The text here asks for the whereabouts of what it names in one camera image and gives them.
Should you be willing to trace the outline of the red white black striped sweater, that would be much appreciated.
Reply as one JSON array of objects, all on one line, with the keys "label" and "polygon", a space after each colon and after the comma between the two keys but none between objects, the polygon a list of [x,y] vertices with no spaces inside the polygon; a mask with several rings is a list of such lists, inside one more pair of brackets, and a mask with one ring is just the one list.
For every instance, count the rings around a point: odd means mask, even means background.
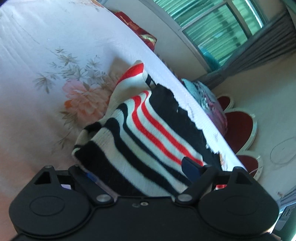
[{"label": "red white black striped sweater", "polygon": [[137,61],[118,80],[106,114],[86,126],[73,156],[84,171],[120,196],[177,196],[191,184],[182,159],[225,168],[175,100]]}]

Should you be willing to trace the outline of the red heart-shaped headboard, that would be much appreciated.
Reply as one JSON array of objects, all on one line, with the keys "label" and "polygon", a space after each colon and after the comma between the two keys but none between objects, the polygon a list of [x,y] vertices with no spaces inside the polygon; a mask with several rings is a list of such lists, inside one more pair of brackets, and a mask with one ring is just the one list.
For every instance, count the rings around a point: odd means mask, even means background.
[{"label": "red heart-shaped headboard", "polygon": [[248,173],[257,181],[263,171],[263,161],[260,154],[250,151],[258,129],[255,114],[246,109],[236,108],[234,100],[228,95],[218,97],[228,123],[224,138],[236,157]]}]

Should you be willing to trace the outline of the folded pink teal quilt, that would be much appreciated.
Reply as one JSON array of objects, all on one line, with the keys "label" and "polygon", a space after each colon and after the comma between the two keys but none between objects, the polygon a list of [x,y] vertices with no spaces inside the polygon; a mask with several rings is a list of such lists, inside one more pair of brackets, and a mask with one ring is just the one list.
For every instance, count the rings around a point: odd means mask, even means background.
[{"label": "folded pink teal quilt", "polygon": [[207,114],[221,135],[225,136],[227,133],[227,118],[214,93],[200,81],[191,82],[182,78],[181,82]]}]

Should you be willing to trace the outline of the white floral bed sheet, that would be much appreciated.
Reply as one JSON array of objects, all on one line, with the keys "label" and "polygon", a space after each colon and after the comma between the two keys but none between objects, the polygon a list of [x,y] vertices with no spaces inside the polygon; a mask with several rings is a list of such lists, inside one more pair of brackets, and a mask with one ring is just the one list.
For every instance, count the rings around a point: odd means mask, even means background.
[{"label": "white floral bed sheet", "polygon": [[240,165],[224,138],[151,49],[96,1],[1,5],[1,240],[16,231],[9,205],[46,165],[67,169],[81,129],[100,118],[135,61],[170,89],[224,168]]}]

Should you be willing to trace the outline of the grey striped pillow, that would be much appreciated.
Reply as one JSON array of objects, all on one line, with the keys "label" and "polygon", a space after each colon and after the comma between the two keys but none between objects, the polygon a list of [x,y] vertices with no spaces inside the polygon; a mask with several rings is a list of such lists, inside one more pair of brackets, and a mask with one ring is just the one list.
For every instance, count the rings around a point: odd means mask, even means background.
[{"label": "grey striped pillow", "polygon": [[171,68],[170,65],[168,65],[168,63],[164,60],[164,58],[162,58],[158,53],[156,53],[156,56],[163,62],[163,64],[168,68],[168,70],[170,70],[170,72],[177,78],[179,79],[177,73],[173,70],[173,68]]}]

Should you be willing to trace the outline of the red gold pillow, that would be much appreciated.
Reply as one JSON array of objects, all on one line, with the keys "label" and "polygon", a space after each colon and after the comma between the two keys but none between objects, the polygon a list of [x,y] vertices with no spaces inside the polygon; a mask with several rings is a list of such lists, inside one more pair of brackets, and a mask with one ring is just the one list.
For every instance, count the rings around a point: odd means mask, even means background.
[{"label": "red gold pillow", "polygon": [[129,18],[122,11],[112,11],[112,13],[117,16],[122,22],[124,22],[150,49],[154,51],[157,38],[152,34],[137,25],[132,19]]}]

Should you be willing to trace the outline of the green glass window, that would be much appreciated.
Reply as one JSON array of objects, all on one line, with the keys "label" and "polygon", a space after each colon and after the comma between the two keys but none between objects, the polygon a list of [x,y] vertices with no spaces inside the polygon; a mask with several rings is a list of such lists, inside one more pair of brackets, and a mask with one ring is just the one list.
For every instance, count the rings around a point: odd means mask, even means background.
[{"label": "green glass window", "polygon": [[268,19],[257,1],[142,1],[198,58],[206,72],[222,67]]}]

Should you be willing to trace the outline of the grey curtain right of window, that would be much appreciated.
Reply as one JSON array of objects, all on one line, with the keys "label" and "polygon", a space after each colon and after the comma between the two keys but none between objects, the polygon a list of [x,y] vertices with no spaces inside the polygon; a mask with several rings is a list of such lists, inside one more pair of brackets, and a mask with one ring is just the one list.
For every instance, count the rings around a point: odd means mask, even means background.
[{"label": "grey curtain right of window", "polygon": [[294,51],[295,25],[286,9],[236,49],[218,70],[196,81],[213,89],[230,76],[257,68]]}]

